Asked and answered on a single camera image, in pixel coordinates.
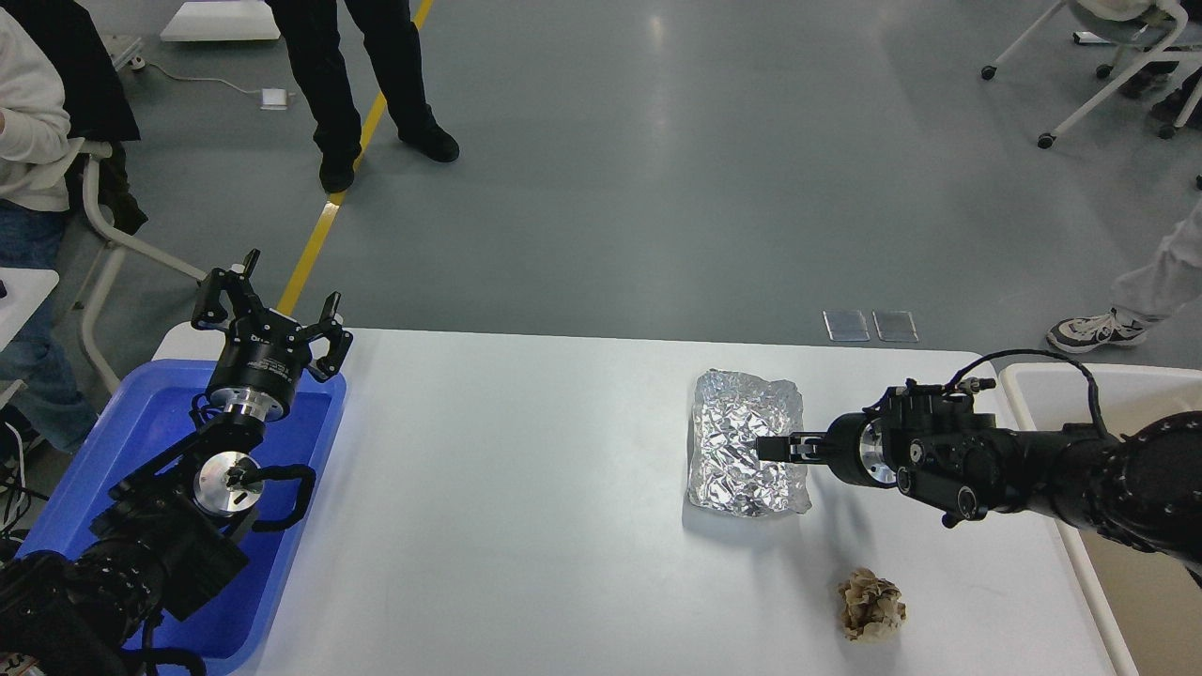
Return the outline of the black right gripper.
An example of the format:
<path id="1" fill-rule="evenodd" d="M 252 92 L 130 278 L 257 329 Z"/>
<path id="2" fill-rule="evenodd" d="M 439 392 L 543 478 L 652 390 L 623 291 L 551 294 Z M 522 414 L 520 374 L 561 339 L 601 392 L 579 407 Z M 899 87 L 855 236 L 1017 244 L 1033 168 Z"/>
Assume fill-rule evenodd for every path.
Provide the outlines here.
<path id="1" fill-rule="evenodd" d="M 817 446 L 827 444 L 829 458 Z M 897 475 L 889 466 L 883 432 L 863 413 L 849 413 L 831 423 L 827 433 L 791 433 L 760 435 L 755 441 L 761 462 L 790 466 L 829 466 L 845 484 L 865 487 L 897 487 Z"/>

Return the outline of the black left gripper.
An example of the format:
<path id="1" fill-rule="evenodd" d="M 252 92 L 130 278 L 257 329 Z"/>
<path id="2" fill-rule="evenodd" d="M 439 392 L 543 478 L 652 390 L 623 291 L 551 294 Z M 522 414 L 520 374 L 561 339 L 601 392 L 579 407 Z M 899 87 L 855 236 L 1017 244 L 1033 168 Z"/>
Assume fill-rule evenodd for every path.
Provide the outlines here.
<path id="1" fill-rule="evenodd" d="M 327 383 L 343 370 L 353 336 L 343 326 L 338 309 L 343 293 L 331 292 L 317 322 L 302 326 L 278 318 L 250 284 L 258 250 L 250 250 L 240 269 L 212 269 L 200 283 L 194 304 L 194 330 L 224 333 L 224 350 L 207 385 L 208 402 L 224 413 L 258 420 L 286 419 L 304 370 L 314 381 Z M 313 342 L 327 344 L 313 358 Z"/>

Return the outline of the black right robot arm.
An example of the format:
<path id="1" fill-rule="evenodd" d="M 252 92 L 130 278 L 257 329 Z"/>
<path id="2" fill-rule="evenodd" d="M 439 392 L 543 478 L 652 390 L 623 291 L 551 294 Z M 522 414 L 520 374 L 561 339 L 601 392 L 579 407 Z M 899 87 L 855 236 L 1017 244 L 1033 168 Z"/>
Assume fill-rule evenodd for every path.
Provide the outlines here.
<path id="1" fill-rule="evenodd" d="M 994 379 L 970 364 L 945 384 L 914 379 L 823 433 L 762 435 L 761 461 L 826 466 L 843 484 L 895 488 L 940 510 L 944 526 L 988 512 L 1033 511 L 1109 542 L 1164 553 L 1200 575 L 1200 413 L 1176 413 L 1130 435 L 1107 431 L 1100 389 L 1085 376 L 1085 423 L 1012 431 L 975 411 Z"/>

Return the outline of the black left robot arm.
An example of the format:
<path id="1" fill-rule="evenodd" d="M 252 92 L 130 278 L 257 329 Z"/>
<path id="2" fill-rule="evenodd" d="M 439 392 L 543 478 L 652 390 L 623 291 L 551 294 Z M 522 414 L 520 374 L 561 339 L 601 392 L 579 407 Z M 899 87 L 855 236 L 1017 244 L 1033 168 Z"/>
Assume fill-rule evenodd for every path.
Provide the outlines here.
<path id="1" fill-rule="evenodd" d="M 78 558 L 40 548 L 2 567 L 2 672 L 155 675 L 177 665 L 206 674 L 186 650 L 157 650 L 163 615 L 189 619 L 250 563 L 249 533 L 304 518 L 319 484 L 313 466 L 261 466 L 252 450 L 286 419 L 300 376 L 338 376 L 353 337 L 331 292 L 310 325 L 254 292 L 250 250 L 240 269 L 200 284 L 194 330 L 218 330 L 224 350 L 194 397 L 194 431 L 113 484 Z"/>

